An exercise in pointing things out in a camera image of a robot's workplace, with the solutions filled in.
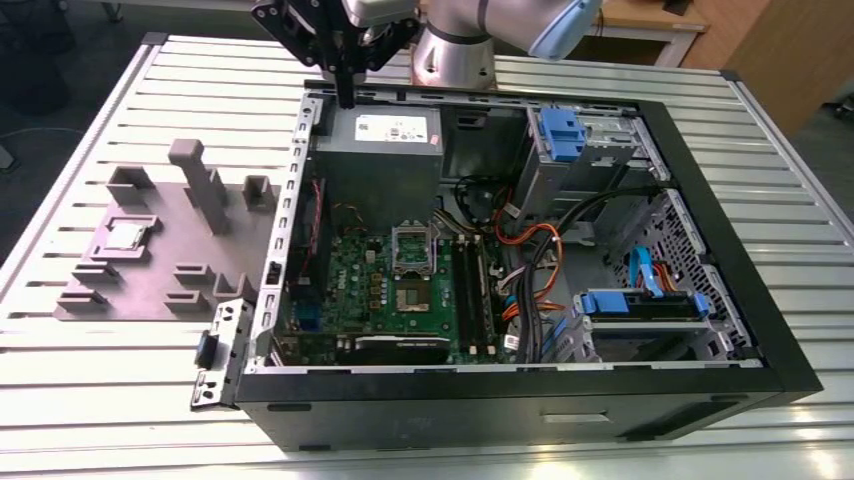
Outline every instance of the aluminum extrusion table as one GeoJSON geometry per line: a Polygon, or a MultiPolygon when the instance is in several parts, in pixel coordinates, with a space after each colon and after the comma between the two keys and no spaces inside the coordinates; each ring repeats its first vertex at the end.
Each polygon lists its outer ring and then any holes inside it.
{"type": "MultiPolygon", "coordinates": [[[[854,230],[756,102],[716,72],[499,58],[499,88],[667,104],[826,390],[674,442],[283,454],[241,412],[188,410],[196,323],[52,318],[117,165],[199,138],[224,182],[281,184],[307,78],[272,42],[152,35],[0,270],[0,474],[140,478],[835,478],[854,471],[854,230]]],[[[399,55],[373,82],[408,82],[399,55]]]]}

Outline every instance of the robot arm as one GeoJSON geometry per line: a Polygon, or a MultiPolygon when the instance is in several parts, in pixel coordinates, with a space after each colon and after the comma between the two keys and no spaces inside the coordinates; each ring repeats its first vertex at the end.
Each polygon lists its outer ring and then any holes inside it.
{"type": "MultiPolygon", "coordinates": [[[[431,0],[415,49],[419,83],[488,88],[492,37],[528,55],[558,60],[578,44],[603,0],[431,0]]],[[[259,0],[252,17],[307,66],[335,82],[343,108],[353,86],[417,33],[416,0],[259,0]]]]}
{"type": "Polygon", "coordinates": [[[252,17],[303,65],[335,82],[343,108],[353,85],[417,33],[415,0],[259,0],[252,17]]]}
{"type": "Polygon", "coordinates": [[[564,58],[592,24],[603,0],[432,0],[413,55],[423,85],[488,88],[495,81],[492,37],[528,55],[564,58]]]}

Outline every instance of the motherboard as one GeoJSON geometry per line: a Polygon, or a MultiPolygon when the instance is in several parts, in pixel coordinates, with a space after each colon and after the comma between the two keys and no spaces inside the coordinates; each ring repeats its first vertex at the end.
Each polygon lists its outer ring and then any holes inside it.
{"type": "Polygon", "coordinates": [[[333,239],[323,300],[292,302],[276,337],[284,364],[499,361],[481,243],[396,233],[333,239]]]}

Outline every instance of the green circuit board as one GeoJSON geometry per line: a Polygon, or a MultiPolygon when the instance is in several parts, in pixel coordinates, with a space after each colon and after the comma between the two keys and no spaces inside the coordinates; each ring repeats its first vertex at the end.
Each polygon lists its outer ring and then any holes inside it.
{"type": "MultiPolygon", "coordinates": [[[[399,258],[407,262],[427,258],[423,238],[420,244],[417,240],[397,244],[399,258]]],[[[440,337],[449,341],[448,364],[500,361],[493,349],[491,354],[460,349],[452,248],[449,240],[436,241],[432,275],[395,276],[391,235],[351,231],[336,237],[323,303],[295,303],[291,329],[279,336],[285,363],[335,365],[336,342],[341,336],[361,335],[440,337]]],[[[492,329],[487,338],[493,344],[492,329]]]]}
{"type": "MultiPolygon", "coordinates": [[[[428,333],[453,341],[456,321],[448,248],[440,240],[436,273],[429,279],[411,275],[396,279],[391,274],[391,237],[357,233],[339,237],[329,261],[327,293],[331,295],[323,305],[323,331],[428,333]],[[368,250],[376,252],[372,263],[365,258],[368,250]]],[[[417,261],[423,253],[416,250],[420,248],[407,252],[407,260],[417,261]]]]}

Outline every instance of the power supply label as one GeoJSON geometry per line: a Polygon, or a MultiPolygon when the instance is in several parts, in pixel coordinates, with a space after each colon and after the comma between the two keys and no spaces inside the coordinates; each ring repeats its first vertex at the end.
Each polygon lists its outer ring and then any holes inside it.
{"type": "Polygon", "coordinates": [[[427,143],[427,118],[359,115],[356,140],[361,142],[427,143]]]}

